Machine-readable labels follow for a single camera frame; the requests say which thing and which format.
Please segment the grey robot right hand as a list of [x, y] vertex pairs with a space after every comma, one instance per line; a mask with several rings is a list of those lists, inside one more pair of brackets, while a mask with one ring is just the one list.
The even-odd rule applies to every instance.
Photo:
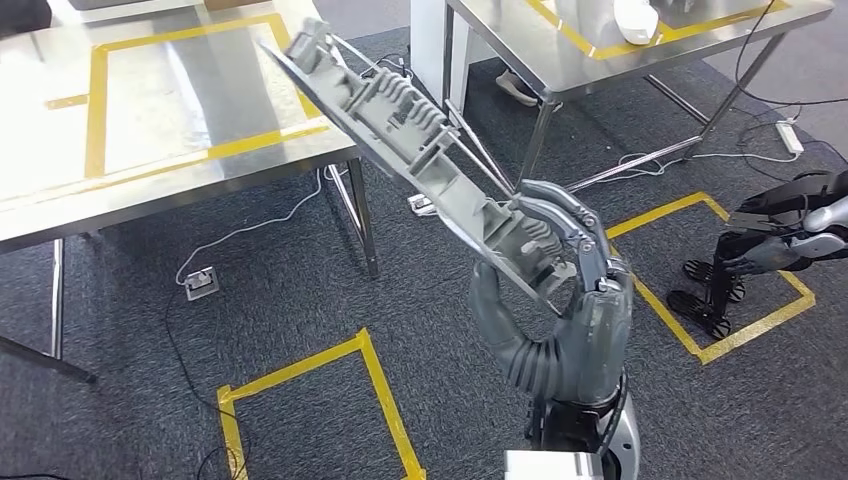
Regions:
[[517, 203], [578, 255], [570, 303], [543, 341], [529, 338], [500, 295], [496, 268], [481, 261], [470, 283], [470, 307], [498, 366], [518, 390], [542, 400], [596, 405], [616, 393], [632, 325], [630, 267], [612, 254], [595, 211], [564, 187], [519, 184]]

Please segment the bystander robot grey hand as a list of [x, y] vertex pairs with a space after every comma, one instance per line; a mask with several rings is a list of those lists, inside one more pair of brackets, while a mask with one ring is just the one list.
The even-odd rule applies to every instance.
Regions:
[[740, 256], [721, 260], [720, 265], [733, 275], [758, 275], [782, 270], [800, 259], [783, 239], [768, 237]]

